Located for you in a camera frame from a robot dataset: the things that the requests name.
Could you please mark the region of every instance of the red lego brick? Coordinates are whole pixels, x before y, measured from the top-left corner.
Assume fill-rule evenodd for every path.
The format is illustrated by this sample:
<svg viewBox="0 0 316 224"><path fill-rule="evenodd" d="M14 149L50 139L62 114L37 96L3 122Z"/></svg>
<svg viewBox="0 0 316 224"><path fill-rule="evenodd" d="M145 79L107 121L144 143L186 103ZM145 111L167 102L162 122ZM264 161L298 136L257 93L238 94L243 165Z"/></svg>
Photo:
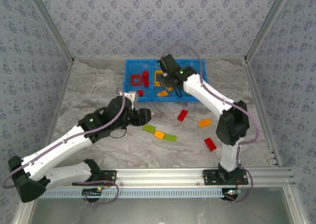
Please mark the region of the red lego brick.
<svg viewBox="0 0 316 224"><path fill-rule="evenodd" d="M187 113L188 113L188 112L183 109L183 110L181 111L181 113L179 114L179 116L178 116L178 120L179 120L180 122L183 122L183 120L184 120L184 118L186 117Z"/></svg>
<svg viewBox="0 0 316 224"><path fill-rule="evenodd" d="M130 77L130 83L132 86L141 86L142 85L142 76L140 74L133 74Z"/></svg>
<svg viewBox="0 0 316 224"><path fill-rule="evenodd" d="M216 150L217 147L215 146L211 138L205 139L204 142L210 151Z"/></svg>
<svg viewBox="0 0 316 224"><path fill-rule="evenodd" d="M137 92L138 92L138 96L144 96L143 90L138 90Z"/></svg>
<svg viewBox="0 0 316 224"><path fill-rule="evenodd" d="M144 79L144 87L149 87L149 80L148 80L148 78Z"/></svg>
<svg viewBox="0 0 316 224"><path fill-rule="evenodd" d="M143 71L143 79L148 79L148 71Z"/></svg>

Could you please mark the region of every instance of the marble surface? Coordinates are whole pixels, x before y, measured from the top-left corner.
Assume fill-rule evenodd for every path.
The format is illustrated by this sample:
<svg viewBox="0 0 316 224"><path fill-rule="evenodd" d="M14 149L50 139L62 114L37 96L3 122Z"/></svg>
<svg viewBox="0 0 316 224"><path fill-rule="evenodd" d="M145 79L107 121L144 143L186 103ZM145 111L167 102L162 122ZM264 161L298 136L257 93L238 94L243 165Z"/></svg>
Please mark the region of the marble surface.
<svg viewBox="0 0 316 224"><path fill-rule="evenodd" d="M74 126L79 119L116 97L116 88L122 86L125 60L89 59L76 60L70 74L63 99L54 139L59 138ZM251 92L240 60L207 59L208 79L219 92L233 100L242 99L248 111L258 121ZM217 138L215 116L201 103L138 103L136 108L152 110L150 124L160 131L178 136L176 143L155 138L142 131L141 127L129 126L127 134L120 139L104 138L94 145L73 154L59 166L73 165L84 159L94 159L101 168L178 168L217 167L222 154L222 145ZM182 109L188 110L184 122L177 116ZM210 127L201 129L198 122L210 118ZM254 137L251 124L246 140ZM122 131L113 132L113 136ZM217 149L210 152L204 139L212 138ZM269 165L268 146L264 135L256 144L246 145L240 155L244 166Z"/></svg>

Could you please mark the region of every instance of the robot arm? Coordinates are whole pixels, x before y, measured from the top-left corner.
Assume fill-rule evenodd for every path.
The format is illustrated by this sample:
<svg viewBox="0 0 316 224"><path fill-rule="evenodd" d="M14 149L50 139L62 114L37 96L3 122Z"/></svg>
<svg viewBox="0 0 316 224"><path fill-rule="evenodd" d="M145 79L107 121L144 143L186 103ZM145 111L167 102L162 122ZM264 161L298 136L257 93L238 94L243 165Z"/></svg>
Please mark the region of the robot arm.
<svg viewBox="0 0 316 224"><path fill-rule="evenodd" d="M59 142L65 141L66 138L97 129L111 121L118 114L122 106L122 92L119 96L111 100L108 107L87 114L64 136L42 150L24 158L14 156L9 159L8 164L11 172L28 164L28 166L12 176L22 202L32 201L41 196L46 189L53 187L71 185L77 181L100 180L100 168L93 160L85 160L84 162L69 167L54 167L80 149L88 147L98 140L109 136L114 130L125 129L128 125L142 126L150 121L150 109L134 109L134 103L138 98L136 92L124 93L124 96L125 106L123 112L111 125L103 130L91 134L78 135L41 156L41 154ZM38 156L41 157L31 163L31 161Z"/></svg>
<svg viewBox="0 0 316 224"><path fill-rule="evenodd" d="M248 117L241 111L212 96L202 86L200 75L189 66L180 68L171 54L162 58L159 61L159 65L163 71L163 77L160 78L160 85L163 88L178 88L193 95L209 108L219 120L216 134L223 143L222 159L219 164L219 169L224 173L223 179L227 179L225 177L228 176L228 173L233 172L237 168L237 147L249 128ZM235 103L233 100L220 94L205 81L203 81L203 84L224 101L234 103L244 110L247 110L247 106L243 101Z"/></svg>

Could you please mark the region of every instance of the red block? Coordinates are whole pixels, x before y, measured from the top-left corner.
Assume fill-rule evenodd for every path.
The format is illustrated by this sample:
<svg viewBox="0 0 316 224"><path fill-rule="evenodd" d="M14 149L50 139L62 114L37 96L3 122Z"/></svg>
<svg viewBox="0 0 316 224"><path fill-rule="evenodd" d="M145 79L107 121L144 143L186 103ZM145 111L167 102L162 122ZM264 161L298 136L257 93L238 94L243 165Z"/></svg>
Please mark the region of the red block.
<svg viewBox="0 0 316 224"><path fill-rule="evenodd" d="M138 92L138 96L144 96L143 90L138 90L137 92Z"/></svg>
<svg viewBox="0 0 316 224"><path fill-rule="evenodd" d="M204 142L210 151L216 150L217 147L215 146L211 138L205 139Z"/></svg>
<svg viewBox="0 0 316 224"><path fill-rule="evenodd" d="M133 74L130 77L130 83L132 86L141 86L142 85L142 76L140 74Z"/></svg>
<svg viewBox="0 0 316 224"><path fill-rule="evenodd" d="M180 122L183 122L183 120L184 120L184 118L186 117L187 113L188 113L188 112L183 109L183 110L181 111L181 113L179 114L179 116L178 116L178 120L179 120Z"/></svg>
<svg viewBox="0 0 316 224"><path fill-rule="evenodd" d="M143 79L148 79L148 71L143 71Z"/></svg>
<svg viewBox="0 0 316 224"><path fill-rule="evenodd" d="M149 87L149 80L148 80L148 78L144 79L144 87Z"/></svg>

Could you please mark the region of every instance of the green block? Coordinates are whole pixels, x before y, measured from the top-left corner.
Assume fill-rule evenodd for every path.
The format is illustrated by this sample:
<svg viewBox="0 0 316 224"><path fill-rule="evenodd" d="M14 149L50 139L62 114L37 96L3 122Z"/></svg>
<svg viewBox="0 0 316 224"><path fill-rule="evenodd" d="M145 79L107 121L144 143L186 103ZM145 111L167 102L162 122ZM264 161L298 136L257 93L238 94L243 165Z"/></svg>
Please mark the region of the green block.
<svg viewBox="0 0 316 224"><path fill-rule="evenodd" d="M177 141L177 136L170 135L170 134L165 134L164 137L163 137L163 140L176 142Z"/></svg>
<svg viewBox="0 0 316 224"><path fill-rule="evenodd" d="M156 131L156 127L151 126L151 125L149 125L149 124L145 124L145 125L143 126L143 130L146 131L146 132L148 132L148 133L154 134L155 131Z"/></svg>

